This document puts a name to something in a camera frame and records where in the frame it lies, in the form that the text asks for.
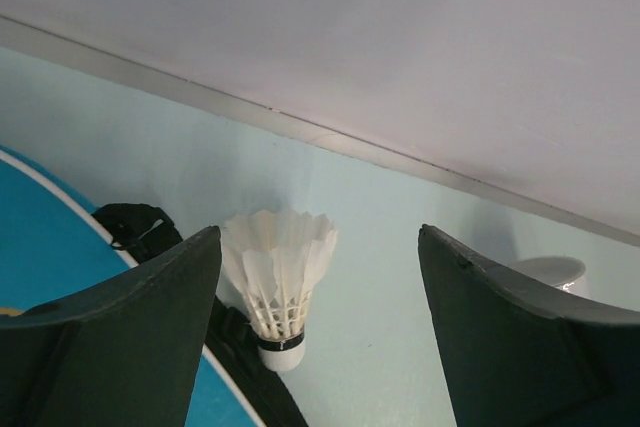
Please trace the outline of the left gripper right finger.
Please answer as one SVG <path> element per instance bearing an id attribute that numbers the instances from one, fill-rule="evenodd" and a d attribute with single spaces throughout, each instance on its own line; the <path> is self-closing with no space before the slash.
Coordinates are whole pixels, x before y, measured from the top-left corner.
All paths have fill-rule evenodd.
<path id="1" fill-rule="evenodd" d="M 459 426 L 636 426 L 639 314 L 485 258 L 423 225 L 418 254 Z"/>

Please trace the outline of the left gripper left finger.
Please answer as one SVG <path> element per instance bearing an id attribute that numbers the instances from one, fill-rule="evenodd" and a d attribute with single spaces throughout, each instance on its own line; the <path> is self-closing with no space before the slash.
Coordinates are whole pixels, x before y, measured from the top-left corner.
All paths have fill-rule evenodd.
<path id="1" fill-rule="evenodd" d="M 2 317 L 2 425 L 185 425 L 220 237 L 207 227 L 88 289 Z"/>

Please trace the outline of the white shuttlecock tube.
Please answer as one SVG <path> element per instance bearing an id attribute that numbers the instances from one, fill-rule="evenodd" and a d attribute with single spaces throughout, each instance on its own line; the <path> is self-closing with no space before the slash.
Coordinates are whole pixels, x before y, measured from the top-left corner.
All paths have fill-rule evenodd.
<path id="1" fill-rule="evenodd" d="M 585 264 L 567 256 L 542 256 L 509 265 L 512 270 L 566 293 L 590 299 Z"/>

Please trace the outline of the shuttlecock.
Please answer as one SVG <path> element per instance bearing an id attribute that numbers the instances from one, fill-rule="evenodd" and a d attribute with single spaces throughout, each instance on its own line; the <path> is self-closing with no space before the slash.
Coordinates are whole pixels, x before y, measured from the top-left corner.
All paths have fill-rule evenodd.
<path id="1" fill-rule="evenodd" d="M 240 294 L 272 372 L 296 368 L 306 351 L 306 320 L 316 285 L 331 264 L 338 229 L 326 215 L 292 209 L 236 215 L 221 234 L 222 267 Z"/>

